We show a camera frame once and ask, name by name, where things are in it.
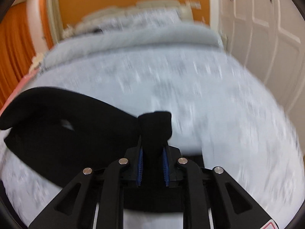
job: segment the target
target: pink cloth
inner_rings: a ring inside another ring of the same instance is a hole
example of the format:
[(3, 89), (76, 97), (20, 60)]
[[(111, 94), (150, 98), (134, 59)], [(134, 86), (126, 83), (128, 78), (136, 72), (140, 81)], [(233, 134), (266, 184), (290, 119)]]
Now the pink cloth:
[(39, 68), (33, 70), (31, 73), (26, 74), (18, 83), (17, 87), (14, 89), (14, 91), (11, 93), (11, 95), (6, 100), (4, 106), (0, 110), (0, 115), (3, 113), (3, 111), (6, 109), (6, 107), (13, 101), (13, 99), (19, 94), (21, 89), (33, 78), (36, 76), (36, 74), (39, 72)]

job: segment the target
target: white wardrobe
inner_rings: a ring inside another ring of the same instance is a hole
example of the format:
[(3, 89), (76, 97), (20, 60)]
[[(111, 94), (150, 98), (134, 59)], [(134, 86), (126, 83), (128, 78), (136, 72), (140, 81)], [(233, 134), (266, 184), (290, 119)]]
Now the white wardrobe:
[(292, 0), (220, 0), (227, 51), (257, 76), (295, 125), (305, 153), (305, 21)]

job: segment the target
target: curtain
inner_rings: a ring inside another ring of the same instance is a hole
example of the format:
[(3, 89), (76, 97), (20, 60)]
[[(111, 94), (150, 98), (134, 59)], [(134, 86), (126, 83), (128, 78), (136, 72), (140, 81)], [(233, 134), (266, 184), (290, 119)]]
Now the curtain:
[(57, 44), (62, 39), (63, 22), (61, 20), (58, 0), (46, 0), (49, 28), (53, 43)]
[(23, 2), (11, 7), (0, 24), (0, 107), (28, 73), (34, 56)]
[(47, 12), (47, 1), (46, 0), (39, 0), (39, 10), (40, 10), (40, 18), (42, 22), (42, 29), (45, 35), (45, 40), (47, 42), (47, 46), (49, 50), (53, 47), (53, 39), (51, 36), (50, 28), (49, 28), (49, 19), (48, 19), (48, 12)]

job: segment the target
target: orange curtain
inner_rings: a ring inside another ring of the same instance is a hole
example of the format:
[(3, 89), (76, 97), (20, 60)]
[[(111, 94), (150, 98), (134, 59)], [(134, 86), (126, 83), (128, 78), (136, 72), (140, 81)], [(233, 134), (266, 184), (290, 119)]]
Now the orange curtain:
[(23, 2), (11, 7), (0, 24), (0, 107), (28, 73), (34, 56)]
[(50, 33), (50, 28), (49, 28), (46, 0), (39, 0), (39, 10), (40, 10), (40, 18), (41, 18), (41, 22), (42, 22), (43, 33), (45, 35), (45, 40), (47, 42), (47, 46), (50, 50), (54, 44), (53, 44), (53, 40), (52, 40), (52, 36)]

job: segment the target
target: bedspread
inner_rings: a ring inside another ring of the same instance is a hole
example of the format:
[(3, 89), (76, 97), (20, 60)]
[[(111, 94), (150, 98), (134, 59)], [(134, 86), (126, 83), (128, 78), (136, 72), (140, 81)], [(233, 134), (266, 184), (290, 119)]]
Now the bedspread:
[[(63, 49), (57, 48), (49, 58)], [(295, 129), (264, 85), (222, 49), (162, 42), (61, 57), (48, 62), (47, 56), (28, 88), (72, 90), (135, 116), (170, 111), (169, 144), (184, 154), (202, 153), (206, 168), (222, 166), (279, 228), (302, 205), (304, 167)], [(6, 149), (3, 137), (1, 179), (28, 225), (60, 189)]]

